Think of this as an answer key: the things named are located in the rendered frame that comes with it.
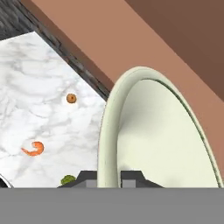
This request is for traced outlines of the orange shrimp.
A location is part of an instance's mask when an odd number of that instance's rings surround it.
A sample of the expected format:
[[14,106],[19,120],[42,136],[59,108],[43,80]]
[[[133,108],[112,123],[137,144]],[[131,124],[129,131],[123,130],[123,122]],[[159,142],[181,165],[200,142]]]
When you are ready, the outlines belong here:
[[45,149],[45,146],[41,142],[32,142],[31,146],[33,147],[32,151],[25,148],[22,148],[21,151],[30,157],[36,157],[39,156]]

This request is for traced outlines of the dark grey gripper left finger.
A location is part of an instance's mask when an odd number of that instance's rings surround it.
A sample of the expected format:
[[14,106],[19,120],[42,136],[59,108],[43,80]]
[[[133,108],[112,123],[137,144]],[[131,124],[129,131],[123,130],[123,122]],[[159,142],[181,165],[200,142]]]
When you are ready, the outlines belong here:
[[97,171],[81,171],[76,180],[61,185],[60,188],[96,188]]

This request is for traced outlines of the green broccoli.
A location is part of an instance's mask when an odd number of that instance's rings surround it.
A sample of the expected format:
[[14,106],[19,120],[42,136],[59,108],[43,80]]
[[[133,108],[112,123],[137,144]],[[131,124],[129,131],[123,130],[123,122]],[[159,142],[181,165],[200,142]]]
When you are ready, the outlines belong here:
[[73,175],[66,175],[66,176],[60,181],[60,183],[61,183],[62,185],[65,185],[65,184],[70,183],[70,182],[75,181],[75,180],[76,180],[76,177],[75,177],[75,176],[73,176]]

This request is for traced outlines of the pale green bowl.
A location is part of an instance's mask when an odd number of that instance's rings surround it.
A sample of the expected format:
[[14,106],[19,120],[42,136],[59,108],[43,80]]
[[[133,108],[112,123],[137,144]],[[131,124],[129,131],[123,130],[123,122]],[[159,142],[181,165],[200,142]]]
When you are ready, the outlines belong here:
[[177,88],[146,66],[112,88],[101,121],[97,186],[121,187],[121,171],[141,171],[166,188],[224,188],[204,130]]

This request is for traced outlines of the brown cupboard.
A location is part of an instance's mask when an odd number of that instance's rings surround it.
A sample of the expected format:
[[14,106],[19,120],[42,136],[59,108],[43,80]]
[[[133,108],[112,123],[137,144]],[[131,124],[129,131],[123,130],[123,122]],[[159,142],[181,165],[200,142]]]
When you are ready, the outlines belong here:
[[147,25],[126,0],[20,0],[107,90],[133,67],[160,72],[183,95],[224,182],[224,101]]

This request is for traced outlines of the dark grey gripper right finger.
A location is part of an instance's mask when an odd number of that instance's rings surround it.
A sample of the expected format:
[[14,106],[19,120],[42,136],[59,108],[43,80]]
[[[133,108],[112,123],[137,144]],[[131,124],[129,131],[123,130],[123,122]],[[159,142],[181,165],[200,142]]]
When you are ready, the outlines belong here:
[[141,171],[121,171],[121,188],[161,188],[146,179]]

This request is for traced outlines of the white round dish with black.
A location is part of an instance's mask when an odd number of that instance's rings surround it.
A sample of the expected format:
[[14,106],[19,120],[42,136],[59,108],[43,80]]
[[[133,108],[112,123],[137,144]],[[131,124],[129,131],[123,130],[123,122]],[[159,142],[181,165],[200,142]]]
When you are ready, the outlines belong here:
[[13,185],[0,174],[0,188],[12,188]]

